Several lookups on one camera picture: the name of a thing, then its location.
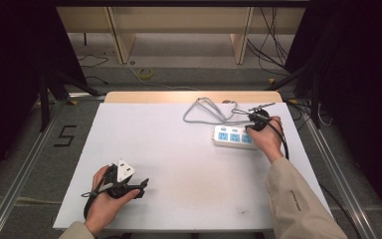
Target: beige sleeve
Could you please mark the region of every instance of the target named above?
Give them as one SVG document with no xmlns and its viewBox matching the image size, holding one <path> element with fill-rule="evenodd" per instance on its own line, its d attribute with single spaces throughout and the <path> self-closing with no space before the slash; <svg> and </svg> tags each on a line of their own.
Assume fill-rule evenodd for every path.
<svg viewBox="0 0 382 239">
<path fill-rule="evenodd" d="M 277 238 L 347 238 L 286 158 L 274 161 L 266 186 Z"/>
<path fill-rule="evenodd" d="M 74 222 L 61 235 L 60 239 L 95 239 L 89 229 L 82 222 Z"/>
</svg>

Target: power strip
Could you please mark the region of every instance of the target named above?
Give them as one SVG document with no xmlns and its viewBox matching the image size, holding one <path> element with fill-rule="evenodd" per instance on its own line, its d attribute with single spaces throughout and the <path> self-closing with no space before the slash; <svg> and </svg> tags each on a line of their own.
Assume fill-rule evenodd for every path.
<svg viewBox="0 0 382 239">
<path fill-rule="evenodd" d="M 219 146 L 257 149 L 244 127 L 217 125 L 212 138 Z"/>
</svg>

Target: plug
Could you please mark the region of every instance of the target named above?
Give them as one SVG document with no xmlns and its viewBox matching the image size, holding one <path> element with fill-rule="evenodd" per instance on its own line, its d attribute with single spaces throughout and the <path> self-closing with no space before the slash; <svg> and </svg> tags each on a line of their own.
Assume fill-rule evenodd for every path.
<svg viewBox="0 0 382 239">
<path fill-rule="evenodd" d="M 117 164 L 117 182 L 123 182 L 134 173 L 135 169 L 131 165 L 122 159 L 119 160 Z"/>
</svg>

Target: hand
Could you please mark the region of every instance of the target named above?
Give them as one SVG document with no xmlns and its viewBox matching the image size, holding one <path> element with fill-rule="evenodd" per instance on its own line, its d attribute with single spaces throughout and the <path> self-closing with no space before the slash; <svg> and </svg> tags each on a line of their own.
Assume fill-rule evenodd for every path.
<svg viewBox="0 0 382 239">
<path fill-rule="evenodd" d="M 280 117 L 271 117 L 270 123 L 283 134 Z M 249 127 L 247 133 L 253 139 L 254 144 L 265 153 L 270 163 L 284 157 L 284 154 L 281 152 L 282 140 L 269 125 L 266 125 L 261 131 L 256 131 Z"/>
<path fill-rule="evenodd" d="M 93 189 L 97 187 L 107 168 L 108 166 L 104 166 L 95 174 L 93 177 Z M 99 194 L 92 203 L 85 222 L 85 225 L 94 237 L 97 237 L 98 233 L 114 219 L 120 208 L 132 200 L 138 193 L 139 189 L 135 189 L 118 199 L 110 197 L 106 192 Z"/>
</svg>

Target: right hand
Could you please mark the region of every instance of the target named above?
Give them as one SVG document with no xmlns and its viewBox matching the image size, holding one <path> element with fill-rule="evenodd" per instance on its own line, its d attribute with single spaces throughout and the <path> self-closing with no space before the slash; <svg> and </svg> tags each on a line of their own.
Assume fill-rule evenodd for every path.
<svg viewBox="0 0 382 239">
<path fill-rule="evenodd" d="M 280 117 L 271 117 L 270 123 L 281 134 L 284 134 Z M 265 153 L 270 163 L 284 157 L 284 154 L 281 152 L 282 140 L 269 125 L 266 125 L 266 127 L 260 131 L 253 130 L 249 127 L 247 133 L 253 139 L 254 144 Z"/>
</svg>

